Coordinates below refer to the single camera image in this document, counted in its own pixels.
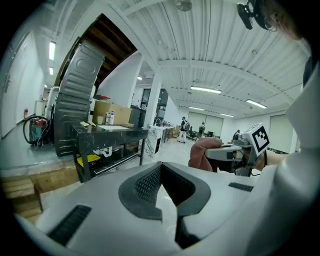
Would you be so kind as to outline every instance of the metal workbench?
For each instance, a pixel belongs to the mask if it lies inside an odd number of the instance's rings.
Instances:
[[[76,171],[81,183],[111,171],[127,161],[140,156],[140,165],[143,163],[145,140],[148,136],[148,129],[133,127],[131,129],[103,129],[91,125],[83,127],[79,122],[70,123],[70,135],[73,141],[73,159]],[[126,144],[142,140],[140,153],[130,152]],[[121,157],[116,159],[109,157],[109,163],[99,168],[92,168],[88,163],[87,155],[93,154],[93,150],[123,145]],[[78,155],[82,157],[83,167],[78,163]]]

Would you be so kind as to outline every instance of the hose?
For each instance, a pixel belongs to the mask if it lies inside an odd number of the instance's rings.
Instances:
[[[44,119],[44,120],[46,121],[46,123],[47,123],[47,126],[46,126],[46,128],[45,128],[46,131],[43,131],[43,132],[42,132],[40,138],[37,138],[36,140],[30,141],[30,140],[27,139],[25,127],[26,127],[26,124],[27,124],[30,120],[32,120],[32,119]],[[43,138],[45,138],[45,137],[48,135],[48,132],[49,132],[49,130],[50,130],[50,121],[49,121],[48,119],[46,119],[45,117],[42,117],[42,116],[39,116],[39,115],[31,116],[31,117],[29,117],[27,120],[24,121],[24,124],[23,124],[23,128],[22,128],[22,129],[23,129],[23,136],[24,136],[25,141],[26,141],[27,143],[29,143],[29,144],[37,144],[37,143],[40,141],[40,139],[43,139]]]

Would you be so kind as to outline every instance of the fluorescent light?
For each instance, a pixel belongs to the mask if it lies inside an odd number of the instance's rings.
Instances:
[[[230,117],[230,118],[234,118],[235,117],[234,115],[230,115],[230,114],[222,114],[222,113],[219,113],[219,114],[222,115],[222,116]]]
[[[246,102],[251,103],[251,104],[253,104],[253,105],[256,105],[256,106],[258,106],[258,107],[260,107],[260,108],[263,108],[263,109],[266,109],[266,108],[267,108],[265,105],[262,105],[262,104],[260,104],[260,103],[258,103],[258,102],[255,102],[255,101],[251,100],[251,99],[247,99]]]
[[[197,108],[197,107],[193,107],[193,106],[190,106],[189,107],[189,109],[193,109],[193,110],[201,110],[201,111],[203,111],[204,109],[202,109],[202,108]]]
[[[203,92],[214,93],[214,94],[220,94],[221,93],[221,90],[202,88],[202,87],[195,87],[195,86],[191,86],[191,90],[203,91]]]
[[[55,50],[56,50],[56,43],[50,42],[49,43],[49,59],[54,60],[55,59]]]

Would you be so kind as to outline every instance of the chair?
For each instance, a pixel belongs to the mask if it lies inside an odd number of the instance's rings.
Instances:
[[[213,137],[214,135],[215,135],[214,132],[208,131],[207,134],[206,134],[206,137]]]

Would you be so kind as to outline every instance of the red equipment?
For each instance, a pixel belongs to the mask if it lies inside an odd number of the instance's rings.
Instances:
[[[28,109],[26,108],[24,110],[24,120],[27,120],[27,118],[28,118]]]

